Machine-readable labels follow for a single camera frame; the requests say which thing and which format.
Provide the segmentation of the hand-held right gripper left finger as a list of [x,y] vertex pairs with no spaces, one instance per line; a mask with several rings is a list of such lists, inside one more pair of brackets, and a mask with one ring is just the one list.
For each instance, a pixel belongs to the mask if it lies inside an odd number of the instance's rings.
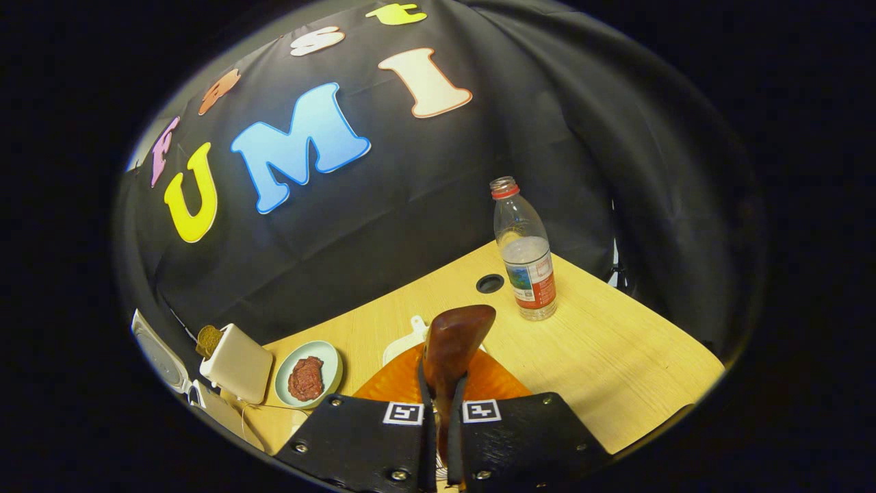
[[434,408],[420,378],[423,349],[416,344],[385,366],[402,371],[413,396],[328,395],[276,459],[345,491],[437,491]]

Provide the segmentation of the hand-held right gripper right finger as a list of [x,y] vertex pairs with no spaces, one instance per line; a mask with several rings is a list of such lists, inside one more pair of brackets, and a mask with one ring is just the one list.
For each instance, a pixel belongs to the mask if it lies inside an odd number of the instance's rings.
[[448,483],[460,490],[566,490],[610,455],[557,393],[534,394],[483,351],[448,415]]

